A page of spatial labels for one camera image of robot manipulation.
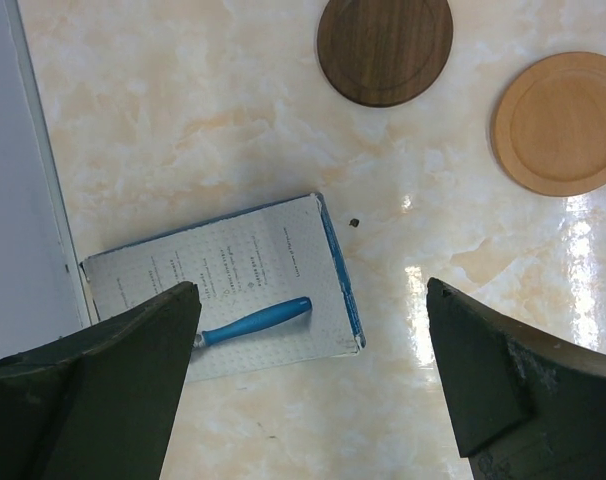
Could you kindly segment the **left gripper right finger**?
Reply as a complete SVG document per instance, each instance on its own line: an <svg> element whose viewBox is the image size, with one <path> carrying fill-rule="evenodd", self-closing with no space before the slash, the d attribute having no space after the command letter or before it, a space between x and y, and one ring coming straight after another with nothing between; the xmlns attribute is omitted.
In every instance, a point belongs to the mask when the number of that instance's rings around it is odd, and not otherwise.
<svg viewBox="0 0 606 480"><path fill-rule="evenodd" d="M432 278L434 355L476 479L606 479L606 355Z"/></svg>

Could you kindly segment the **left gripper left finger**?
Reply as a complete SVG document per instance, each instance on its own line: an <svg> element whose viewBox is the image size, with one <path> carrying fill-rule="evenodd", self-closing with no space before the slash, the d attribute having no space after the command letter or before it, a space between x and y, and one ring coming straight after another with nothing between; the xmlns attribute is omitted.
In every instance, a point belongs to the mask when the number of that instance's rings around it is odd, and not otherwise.
<svg viewBox="0 0 606 480"><path fill-rule="evenodd" d="M181 282L0 359L0 479L157 479L201 313Z"/></svg>

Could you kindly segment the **light wood coaster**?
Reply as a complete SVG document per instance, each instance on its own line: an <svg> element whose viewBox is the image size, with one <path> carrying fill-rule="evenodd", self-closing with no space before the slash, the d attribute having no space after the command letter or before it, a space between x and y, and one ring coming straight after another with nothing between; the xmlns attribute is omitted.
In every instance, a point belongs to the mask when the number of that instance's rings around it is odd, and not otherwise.
<svg viewBox="0 0 606 480"><path fill-rule="evenodd" d="M606 56L566 52L520 73L497 102L491 145L504 172L545 196L606 184Z"/></svg>

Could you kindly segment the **dark walnut coaster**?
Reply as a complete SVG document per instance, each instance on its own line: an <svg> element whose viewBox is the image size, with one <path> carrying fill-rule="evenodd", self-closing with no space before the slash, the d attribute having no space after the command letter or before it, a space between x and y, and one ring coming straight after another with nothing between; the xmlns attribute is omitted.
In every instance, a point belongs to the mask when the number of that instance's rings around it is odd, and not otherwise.
<svg viewBox="0 0 606 480"><path fill-rule="evenodd" d="M320 18L316 48L338 93L387 108L426 91L442 73L452 43L446 0L335 0Z"/></svg>

